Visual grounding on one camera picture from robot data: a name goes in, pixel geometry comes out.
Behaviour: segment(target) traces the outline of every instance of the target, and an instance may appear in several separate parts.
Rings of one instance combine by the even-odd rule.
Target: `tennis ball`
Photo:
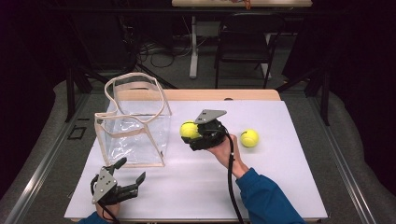
[[[244,147],[255,147],[259,143],[259,134],[253,129],[246,129],[241,134],[241,143]]]
[[[198,125],[192,119],[187,120],[180,126],[180,135],[182,137],[197,138],[200,136],[198,133]]]

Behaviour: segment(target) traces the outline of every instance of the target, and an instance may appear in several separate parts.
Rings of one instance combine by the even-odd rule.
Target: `transparent tote bag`
[[[95,113],[95,130],[106,165],[165,166],[171,109],[157,79],[143,73],[115,77],[105,85],[110,104]]]

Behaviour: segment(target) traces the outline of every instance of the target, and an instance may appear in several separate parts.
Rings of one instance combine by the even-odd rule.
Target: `human hand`
[[[248,171],[248,167],[242,162],[236,136],[230,134],[230,137],[233,141],[233,175],[236,178],[240,178]],[[207,150],[215,155],[216,159],[228,169],[231,145],[230,139],[227,136],[224,137],[224,141],[220,145],[208,148]]]
[[[106,212],[98,203],[95,204],[96,212],[102,219],[106,220],[107,222],[112,222],[113,217]],[[120,203],[107,205],[106,208],[116,217],[120,212]]]

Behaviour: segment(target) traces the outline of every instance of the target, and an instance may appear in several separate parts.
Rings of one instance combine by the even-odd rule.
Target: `black chair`
[[[227,16],[219,26],[219,43],[216,52],[216,89],[219,86],[219,64],[267,63],[263,75],[265,89],[276,49],[276,41],[285,27],[285,21],[276,14],[234,13]],[[269,43],[265,36],[271,34]]]

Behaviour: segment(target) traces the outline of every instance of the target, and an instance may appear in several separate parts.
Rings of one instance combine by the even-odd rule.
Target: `desk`
[[[250,0],[251,7],[311,7],[311,0]],[[244,7],[244,2],[233,3],[230,0],[172,0],[174,7]],[[191,21],[191,66],[190,78],[197,78],[198,49],[196,36],[197,21],[192,16]],[[267,64],[262,64],[262,71],[265,74]]]
[[[114,173],[121,186],[133,184],[147,173],[139,196],[122,203],[120,220],[134,222],[236,221],[227,190],[227,170],[211,153],[192,151],[178,134],[187,119],[195,119],[202,109],[224,109],[219,120],[230,133],[247,127],[258,130],[260,143],[249,150],[241,147],[244,162],[275,180],[305,219],[327,217],[323,202],[306,162],[284,102],[273,90],[164,90],[173,116],[165,166],[121,168]],[[99,144],[92,146],[65,217],[80,219],[94,211],[90,183],[104,165]],[[248,212],[239,188],[233,185],[243,218]]]

